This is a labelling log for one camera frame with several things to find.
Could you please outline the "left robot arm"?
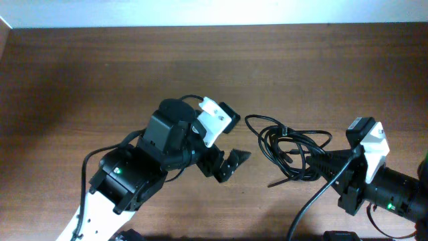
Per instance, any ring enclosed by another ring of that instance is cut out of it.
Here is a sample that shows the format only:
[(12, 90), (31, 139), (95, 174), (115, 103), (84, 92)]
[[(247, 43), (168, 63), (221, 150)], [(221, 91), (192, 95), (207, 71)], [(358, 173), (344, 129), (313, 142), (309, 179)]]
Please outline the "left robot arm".
[(109, 240), (144, 202), (170, 179), (196, 165), (205, 177), (226, 182), (251, 153), (232, 149), (228, 156), (215, 145), (230, 133), (240, 115), (224, 102), (199, 98), (194, 109), (186, 97), (164, 99), (148, 125), (120, 143), (101, 148), (104, 156), (91, 179), (86, 178), (92, 151), (82, 163), (80, 205), (58, 240)]

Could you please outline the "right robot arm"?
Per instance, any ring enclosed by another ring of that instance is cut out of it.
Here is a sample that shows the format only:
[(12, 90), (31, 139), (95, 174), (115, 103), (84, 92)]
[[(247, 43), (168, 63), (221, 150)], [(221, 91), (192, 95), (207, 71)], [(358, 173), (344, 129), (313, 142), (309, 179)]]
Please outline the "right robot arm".
[(306, 158), (320, 176), (332, 183), (339, 195), (338, 207), (355, 215), (368, 201), (415, 223), (411, 234), (416, 240), (427, 239), (427, 182), (382, 165), (370, 183), (365, 182), (368, 161), (362, 146), (328, 151)]

